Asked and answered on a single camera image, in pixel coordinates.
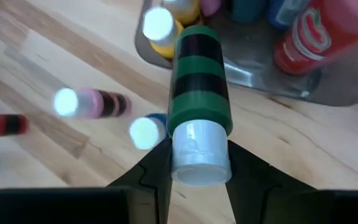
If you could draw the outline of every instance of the wooden floor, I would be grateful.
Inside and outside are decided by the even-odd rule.
[[[170,71],[144,62],[134,46],[141,0],[0,0],[0,113],[24,113],[30,132],[0,138],[0,188],[105,186],[147,152],[130,122],[166,112]],[[127,94],[130,118],[56,117],[62,87]],[[230,86],[230,138],[317,188],[358,189],[358,105],[272,98]],[[222,186],[173,184],[169,223],[234,223]]]

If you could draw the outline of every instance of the blue bottle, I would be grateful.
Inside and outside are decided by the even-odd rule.
[[[308,3],[309,0],[270,0],[268,20],[274,27],[285,30]]]
[[[236,22],[255,22],[264,13],[267,0],[224,0],[223,7]]]

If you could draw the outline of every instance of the bottle label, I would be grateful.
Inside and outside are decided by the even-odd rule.
[[[274,60],[282,70],[301,74],[332,62],[357,44],[358,35],[335,23],[324,1],[311,1],[275,46]]]
[[[319,11],[311,7],[295,19],[292,35],[283,47],[292,61],[322,60],[321,53],[329,49],[331,42]]]
[[[299,12],[306,7],[307,3],[307,0],[284,0],[277,13],[276,21],[285,26],[290,26]]]

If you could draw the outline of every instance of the glowing white cap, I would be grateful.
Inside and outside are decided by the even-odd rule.
[[[158,46],[173,45],[178,31],[171,12],[162,7],[153,7],[146,11],[143,34]]]
[[[153,149],[165,139],[165,125],[157,118],[138,118],[129,127],[136,148]]]
[[[53,99],[56,114],[66,117],[84,116],[93,108],[92,97],[69,88],[58,90]]]
[[[78,109],[78,97],[75,91],[64,88],[56,92],[53,107],[60,116],[74,116]]]
[[[192,186],[224,184],[232,172],[225,129],[208,120],[187,121],[173,132],[172,179]]]

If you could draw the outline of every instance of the pink bottle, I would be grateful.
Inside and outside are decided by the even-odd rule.
[[[119,117],[131,110],[131,101],[119,93],[82,88],[72,90],[63,88],[53,99],[56,114],[76,118]]]
[[[302,74],[358,48],[358,0],[312,0],[275,46],[284,71]]]
[[[211,16],[222,5],[222,0],[200,0],[201,11],[204,16]]]

